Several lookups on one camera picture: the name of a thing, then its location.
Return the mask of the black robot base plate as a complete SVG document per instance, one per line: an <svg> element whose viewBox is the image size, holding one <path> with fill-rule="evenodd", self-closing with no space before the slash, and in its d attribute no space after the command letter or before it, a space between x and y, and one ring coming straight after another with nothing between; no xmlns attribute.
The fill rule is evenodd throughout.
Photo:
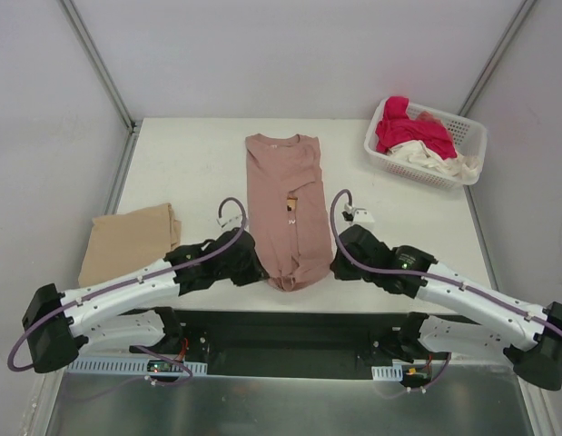
<svg viewBox="0 0 562 436"><path fill-rule="evenodd" d="M210 375L368 380L394 361L441 361L443 352L406 354L394 341L403 314L172 310L168 336L152 346L207 364Z"/></svg>

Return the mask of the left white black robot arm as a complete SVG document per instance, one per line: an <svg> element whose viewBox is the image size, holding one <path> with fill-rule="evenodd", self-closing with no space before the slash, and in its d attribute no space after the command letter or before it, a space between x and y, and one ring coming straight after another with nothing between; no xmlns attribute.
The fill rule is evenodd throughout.
<svg viewBox="0 0 562 436"><path fill-rule="evenodd" d="M229 280L236 286L269 278L255 250L255 241L240 228L218 239L181 245L165 256L118 279L91 287L58 292L52 283L39 288L22 320L32 362L14 371L48 373L73 362L87 344L86 331L98 322L155 300L209 289Z"/></svg>

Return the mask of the crimson red t shirt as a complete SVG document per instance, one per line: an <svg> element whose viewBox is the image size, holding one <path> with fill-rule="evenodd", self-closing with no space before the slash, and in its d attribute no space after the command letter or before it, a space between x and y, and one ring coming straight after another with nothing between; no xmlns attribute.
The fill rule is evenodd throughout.
<svg viewBox="0 0 562 436"><path fill-rule="evenodd" d="M442 160L457 158L453 137L443 123L426 111L422 111L416 119L410 119L408 107L407 97L392 96L386 100L375 129L378 137L376 151L385 154L396 145L421 141Z"/></svg>

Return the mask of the cream white t shirt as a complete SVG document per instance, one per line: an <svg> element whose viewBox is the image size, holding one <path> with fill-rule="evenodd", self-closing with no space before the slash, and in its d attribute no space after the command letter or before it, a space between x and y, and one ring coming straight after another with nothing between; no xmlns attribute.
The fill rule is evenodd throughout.
<svg viewBox="0 0 562 436"><path fill-rule="evenodd" d="M387 151L387 155L464 181L474 180L482 169L482 162L477 156L464 156L457 153L455 158L443 159L430 150L423 141L418 140L397 144Z"/></svg>

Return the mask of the white plastic laundry basket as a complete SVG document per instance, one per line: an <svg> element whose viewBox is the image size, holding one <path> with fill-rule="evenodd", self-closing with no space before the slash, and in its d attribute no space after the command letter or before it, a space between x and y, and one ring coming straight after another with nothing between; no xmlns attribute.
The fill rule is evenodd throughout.
<svg viewBox="0 0 562 436"><path fill-rule="evenodd" d="M387 98L380 101L370 121L370 127L364 140L364 151L370 162L381 170L394 173L421 183L437 186L440 189L453 189L463 185L475 184L482 172L488 143L488 131L478 122L455 114L446 113L431 107L409 102L406 113L410 119L428 112L441 121L452 134L458 157L468 167L466 173L460 170L457 175L443 173L438 169L411 163L408 159L399 159L390 152L385 154L377 150L379 137L376 133L378 122L384 115Z"/></svg>

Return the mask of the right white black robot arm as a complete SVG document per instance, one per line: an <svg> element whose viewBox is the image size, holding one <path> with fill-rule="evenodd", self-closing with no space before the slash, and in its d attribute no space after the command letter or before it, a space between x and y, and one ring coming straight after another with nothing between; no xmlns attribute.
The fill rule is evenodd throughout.
<svg viewBox="0 0 562 436"><path fill-rule="evenodd" d="M337 234L335 242L330 268L336 279L372 283L465 319L409 313L399 330L381 341L392 357L410 362L427 353L477 356L506 364L538 388L561 389L562 303L541 306L480 289L433 255L408 245L389 248L357 224Z"/></svg>

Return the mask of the folded beige t shirt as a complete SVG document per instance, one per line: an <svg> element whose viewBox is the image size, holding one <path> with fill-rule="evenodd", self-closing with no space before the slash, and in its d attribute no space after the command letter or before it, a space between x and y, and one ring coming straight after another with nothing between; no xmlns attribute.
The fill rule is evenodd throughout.
<svg viewBox="0 0 562 436"><path fill-rule="evenodd" d="M180 245L182 224L170 203L92 219L78 283L110 281L162 259Z"/></svg>

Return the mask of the dusty pink printed t shirt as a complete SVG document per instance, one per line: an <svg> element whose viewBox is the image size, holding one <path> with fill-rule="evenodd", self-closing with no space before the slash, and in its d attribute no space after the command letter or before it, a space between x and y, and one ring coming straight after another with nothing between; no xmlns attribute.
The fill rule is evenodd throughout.
<svg viewBox="0 0 562 436"><path fill-rule="evenodd" d="M322 280L333 253L319 139L254 134L245 147L249 232L269 284L294 292Z"/></svg>

